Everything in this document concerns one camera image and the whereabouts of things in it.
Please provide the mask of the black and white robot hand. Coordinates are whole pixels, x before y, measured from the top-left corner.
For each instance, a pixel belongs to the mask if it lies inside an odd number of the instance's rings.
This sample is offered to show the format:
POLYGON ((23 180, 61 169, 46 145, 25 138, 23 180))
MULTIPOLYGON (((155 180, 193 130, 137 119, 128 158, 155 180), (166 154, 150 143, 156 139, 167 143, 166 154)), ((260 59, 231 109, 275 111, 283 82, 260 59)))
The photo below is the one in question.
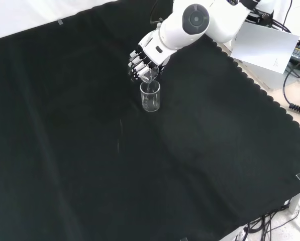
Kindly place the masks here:
POLYGON ((175 50, 167 48, 161 41, 159 30, 148 33, 130 53, 128 74, 132 81, 150 82, 169 61, 175 50))

